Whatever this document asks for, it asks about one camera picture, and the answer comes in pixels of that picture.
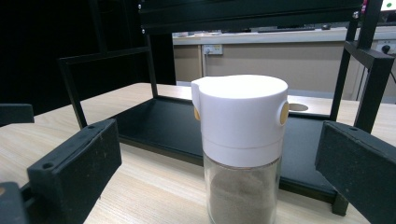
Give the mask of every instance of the wooden table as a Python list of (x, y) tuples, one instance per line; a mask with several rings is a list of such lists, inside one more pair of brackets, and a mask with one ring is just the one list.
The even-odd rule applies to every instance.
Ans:
[[(191, 89), (158, 85), (160, 95), (190, 99)], [(88, 123), (107, 119), (151, 98), (150, 85), (134, 84), (83, 101)], [(329, 113), (330, 100), (290, 96), (307, 113)], [(356, 102), (342, 102), (339, 120), (352, 124)], [(381, 105), (373, 135), (396, 146), (396, 105)], [(79, 131), (71, 106), (35, 117), (34, 124), (0, 128), (0, 182), (27, 181), (26, 168)], [(204, 168), (120, 144), (122, 166), (106, 186), (86, 223), (210, 223)], [(280, 190), (276, 223), (368, 223), (352, 206), (345, 217), (331, 205)]]

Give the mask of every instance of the dark background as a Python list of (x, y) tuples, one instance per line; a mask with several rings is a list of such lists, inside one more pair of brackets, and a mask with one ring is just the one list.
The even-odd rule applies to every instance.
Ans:
[[(99, 53), (89, 1), (0, 3), (0, 103), (33, 105), (35, 115), (70, 105), (57, 59)], [(144, 46), (136, 0), (94, 0), (109, 51)], [(171, 35), (151, 37), (157, 82), (176, 84)], [(81, 100), (149, 82), (145, 54), (70, 67)]]

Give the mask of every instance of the electrical outlet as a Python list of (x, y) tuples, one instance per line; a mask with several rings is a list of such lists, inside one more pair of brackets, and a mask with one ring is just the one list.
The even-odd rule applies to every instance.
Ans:
[(204, 45), (204, 54), (222, 54), (222, 45)]
[(396, 54), (396, 40), (378, 40), (375, 50), (383, 52), (382, 48), (386, 45), (390, 47), (388, 54)]

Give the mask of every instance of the white cap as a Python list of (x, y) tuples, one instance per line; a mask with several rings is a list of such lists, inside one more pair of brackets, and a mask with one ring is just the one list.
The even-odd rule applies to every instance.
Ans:
[(266, 76), (204, 77), (191, 83), (205, 154), (234, 167), (268, 164), (282, 152), (288, 85)]

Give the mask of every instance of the black platform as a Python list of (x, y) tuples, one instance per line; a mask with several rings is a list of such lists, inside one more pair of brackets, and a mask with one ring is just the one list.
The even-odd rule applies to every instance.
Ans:
[[(191, 101), (156, 97), (114, 118), (122, 143), (203, 165), (200, 121)], [(336, 191), (315, 170), (322, 120), (289, 118), (280, 188), (332, 203)]]

